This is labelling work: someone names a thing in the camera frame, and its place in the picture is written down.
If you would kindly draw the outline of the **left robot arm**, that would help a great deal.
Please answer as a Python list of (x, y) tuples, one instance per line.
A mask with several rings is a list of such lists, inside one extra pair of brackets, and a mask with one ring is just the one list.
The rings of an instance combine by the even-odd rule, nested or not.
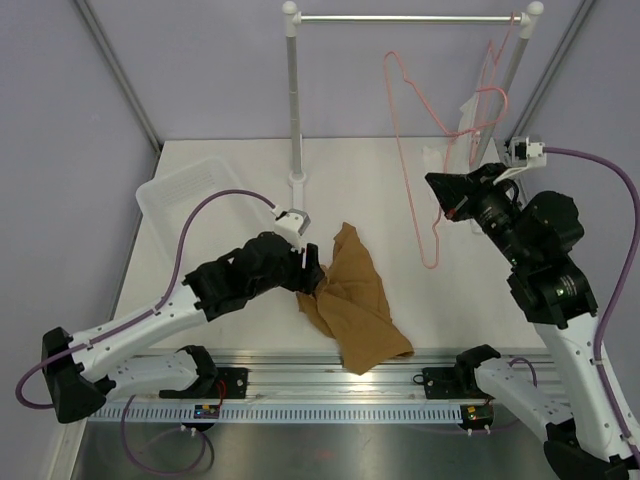
[(56, 327), (42, 338), (41, 370), (61, 424), (91, 416), (111, 399), (156, 393), (203, 398), (217, 368), (205, 348), (188, 345), (153, 363), (146, 348), (183, 330), (243, 309), (276, 288), (310, 294), (324, 279), (317, 245), (294, 248), (263, 232), (173, 283), (167, 297), (138, 314), (71, 334)]

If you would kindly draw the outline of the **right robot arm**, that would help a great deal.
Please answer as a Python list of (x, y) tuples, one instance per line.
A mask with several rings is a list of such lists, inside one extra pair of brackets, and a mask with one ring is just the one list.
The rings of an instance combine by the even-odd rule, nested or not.
[(541, 441), (558, 478), (630, 478), (639, 469), (639, 425), (617, 381), (600, 378), (609, 369), (596, 343), (598, 306), (570, 257), (584, 234), (573, 199), (543, 191), (521, 205), (501, 163), (425, 180), (448, 220), (475, 221), (508, 261), (510, 293), (543, 340), (569, 404), (555, 404), (488, 345), (457, 356), (456, 389), (503, 404)]

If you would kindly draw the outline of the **aluminium rail base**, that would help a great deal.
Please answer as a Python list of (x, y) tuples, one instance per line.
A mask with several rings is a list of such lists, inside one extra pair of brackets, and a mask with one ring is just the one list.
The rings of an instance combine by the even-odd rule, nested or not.
[(110, 401), (162, 398), (200, 403), (222, 400), (329, 403), (462, 401), (473, 396), (457, 384), (458, 349), (419, 349), (351, 373), (329, 350), (147, 349), (97, 365), (97, 351), (72, 356), (81, 379)]

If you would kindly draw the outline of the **white garment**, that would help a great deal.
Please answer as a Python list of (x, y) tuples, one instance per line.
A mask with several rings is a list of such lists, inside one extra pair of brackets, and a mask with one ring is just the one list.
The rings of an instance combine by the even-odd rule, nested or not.
[[(475, 93), (478, 90), (478, 82), (480, 73), (476, 81), (476, 90), (471, 97), (459, 108), (460, 121), (457, 127), (458, 131), (467, 131), (464, 135), (458, 135), (451, 137), (447, 140), (447, 146), (445, 150), (434, 149), (427, 146), (422, 148), (422, 160), (427, 173), (432, 171), (441, 173), (468, 173), (469, 167), (469, 151), (471, 145), (471, 136), (474, 128), (472, 127), (474, 107), (475, 107)], [(489, 108), (486, 119), (489, 120), (489, 109), (492, 103), (492, 97), (494, 92), (489, 91)]]

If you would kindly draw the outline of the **white clothes rack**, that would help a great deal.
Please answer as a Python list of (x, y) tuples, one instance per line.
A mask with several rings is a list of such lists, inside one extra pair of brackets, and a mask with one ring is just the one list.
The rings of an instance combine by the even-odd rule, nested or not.
[(282, 4), (287, 55), (287, 81), (289, 99), (289, 126), (291, 145), (291, 188), (292, 207), (302, 210), (305, 203), (305, 183), (307, 176), (303, 167), (303, 134), (301, 123), (301, 95), (299, 87), (298, 31), (304, 24), (416, 24), (416, 25), (507, 25), (519, 28), (518, 41), (510, 63), (503, 77), (501, 89), (508, 92), (515, 78), (529, 40), (536, 30), (544, 4), (532, 1), (519, 13), (504, 15), (462, 15), (462, 14), (306, 14), (296, 2)]

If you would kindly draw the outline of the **brown tank top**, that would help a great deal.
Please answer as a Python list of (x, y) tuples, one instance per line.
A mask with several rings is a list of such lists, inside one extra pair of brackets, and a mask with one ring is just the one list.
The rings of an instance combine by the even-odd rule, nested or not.
[(363, 375), (414, 348), (394, 325), (382, 279), (357, 229), (343, 223), (334, 237), (332, 263), (310, 294), (298, 294), (299, 311), (323, 335), (333, 339), (343, 367)]

